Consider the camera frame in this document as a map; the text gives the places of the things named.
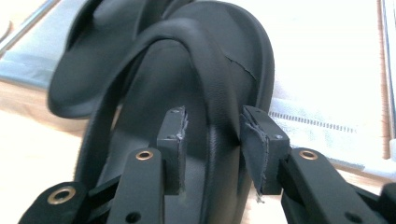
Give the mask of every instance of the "metal rail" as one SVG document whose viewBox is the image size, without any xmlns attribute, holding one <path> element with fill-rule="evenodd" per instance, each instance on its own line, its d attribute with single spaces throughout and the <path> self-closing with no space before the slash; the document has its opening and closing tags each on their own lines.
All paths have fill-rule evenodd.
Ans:
<svg viewBox="0 0 396 224">
<path fill-rule="evenodd" d="M 395 1 L 382 0 L 382 25 L 384 38 L 385 72 L 388 88 L 390 138 L 396 138 L 396 20 Z"/>
<path fill-rule="evenodd" d="M 46 15 L 60 0 L 48 0 L 38 8 L 26 21 L 24 21 L 14 32 L 0 42 L 0 56 L 23 37 L 40 19 Z"/>
</svg>

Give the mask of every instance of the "wooden surface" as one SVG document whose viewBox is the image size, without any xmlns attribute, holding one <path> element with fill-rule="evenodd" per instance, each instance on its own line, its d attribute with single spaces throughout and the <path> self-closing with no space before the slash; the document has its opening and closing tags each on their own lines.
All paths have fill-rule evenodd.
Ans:
<svg viewBox="0 0 396 224">
<path fill-rule="evenodd" d="M 31 9 L 26 8 L 36 8 L 44 1 L 8 2 L 21 11 L 30 11 Z M 26 17 L 26 13 L 19 13 L 20 16 L 13 19 L 15 24 L 21 23 Z M 379 34 L 380 21 L 376 22 L 378 26 L 373 32 Z M 381 36 L 375 38 L 377 45 L 374 53 L 379 60 L 374 61 L 373 67 L 383 67 L 382 63 L 378 64 L 383 60 Z M 373 120 L 377 123 L 375 131 L 378 141 L 386 148 L 389 140 L 386 83 L 383 70 L 375 75 L 379 82 L 374 83 L 376 86 L 373 87 L 378 90 L 377 103 L 374 106 L 379 105 L 381 112 L 379 115 L 375 114 Z M 0 223 L 17 223 L 21 214 L 40 192 L 54 184 L 72 179 L 80 137 L 86 123 L 52 116 L 47 109 L 46 93 L 42 90 L 1 82 L 0 125 L 0 211 L 3 211 Z M 386 149 L 383 153 L 385 158 L 389 155 Z M 382 185 L 389 182 L 343 170 L 340 173 L 350 183 L 374 193 L 379 193 Z M 279 196 L 264 197 L 265 203 L 256 203 L 254 192 L 251 189 L 242 223 L 286 223 Z"/>
</svg>

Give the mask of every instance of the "black plastic bracket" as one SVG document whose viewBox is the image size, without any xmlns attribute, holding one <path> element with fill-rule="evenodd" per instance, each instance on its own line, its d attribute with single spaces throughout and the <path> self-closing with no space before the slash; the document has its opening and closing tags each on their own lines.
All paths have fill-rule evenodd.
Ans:
<svg viewBox="0 0 396 224">
<path fill-rule="evenodd" d="M 184 106 L 166 112 L 157 136 L 157 148 L 165 160 L 165 194 L 177 195 L 184 189 L 186 170 L 185 136 L 188 125 Z"/>
<path fill-rule="evenodd" d="M 86 188 L 64 182 L 42 192 L 23 214 L 20 224 L 84 223 L 88 218 Z"/>
<path fill-rule="evenodd" d="M 240 116 L 241 148 L 247 171 L 259 194 L 280 194 L 279 161 L 288 156 L 290 140 L 268 114 L 245 105 Z"/>
<path fill-rule="evenodd" d="M 289 223 L 384 223 L 319 152 L 297 148 L 280 163 Z"/>
<path fill-rule="evenodd" d="M 159 150 L 133 151 L 122 173 L 107 224 L 163 223 L 163 158 Z"/>
</svg>

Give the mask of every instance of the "black rubber strap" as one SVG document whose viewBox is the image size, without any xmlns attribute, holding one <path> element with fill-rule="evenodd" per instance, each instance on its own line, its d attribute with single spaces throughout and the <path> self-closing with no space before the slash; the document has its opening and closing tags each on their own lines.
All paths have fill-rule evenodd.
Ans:
<svg viewBox="0 0 396 224">
<path fill-rule="evenodd" d="M 220 156 L 216 148 L 234 149 L 238 145 L 238 107 L 229 76 L 230 68 L 216 41 L 197 21 L 176 19 L 158 22 L 136 39 L 122 66 L 113 70 L 115 78 L 92 114 L 75 176 L 76 181 L 84 183 L 89 189 L 96 185 L 106 163 L 111 125 L 124 81 L 134 75 L 131 74 L 132 64 L 150 45 L 165 39 L 176 40 L 186 48 L 196 70 L 197 82 L 202 87 L 208 127 L 207 181 L 213 181 L 214 176 L 220 175 L 217 174 L 219 169 L 216 169 L 218 164 L 213 162 Z"/>
</svg>

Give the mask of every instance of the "screw hole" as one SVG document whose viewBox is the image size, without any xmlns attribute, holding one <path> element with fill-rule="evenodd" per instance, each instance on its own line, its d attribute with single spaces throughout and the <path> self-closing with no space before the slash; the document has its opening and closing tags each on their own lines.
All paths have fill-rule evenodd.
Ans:
<svg viewBox="0 0 396 224">
<path fill-rule="evenodd" d="M 349 221 L 351 221 L 353 223 L 362 223 L 363 222 L 363 220 L 361 220 L 361 217 L 353 212 L 346 212 L 346 219 L 348 219 Z"/>
<path fill-rule="evenodd" d="M 71 186 L 62 187 L 51 193 L 48 197 L 47 202 L 49 204 L 60 204 L 65 203 L 72 199 L 76 194 L 76 190 Z"/>
<path fill-rule="evenodd" d="M 150 151 L 141 151 L 136 154 L 136 158 L 140 161 L 149 160 L 149 159 L 151 159 L 152 156 L 153 156 L 153 154 Z"/>
<path fill-rule="evenodd" d="M 132 212 L 126 216 L 125 221 L 127 223 L 136 223 L 140 220 L 141 216 L 138 212 Z"/>
<path fill-rule="evenodd" d="M 310 161 L 314 161 L 318 159 L 318 155 L 315 154 L 312 151 L 308 151 L 308 150 L 303 150 L 300 151 L 300 156 L 303 157 L 306 160 L 310 160 Z"/>
<path fill-rule="evenodd" d="M 62 191 L 62 192 L 57 193 L 54 198 L 56 200 L 63 200 L 65 198 L 67 198 L 67 196 L 69 196 L 69 195 L 70 195 L 69 191 Z"/>
</svg>

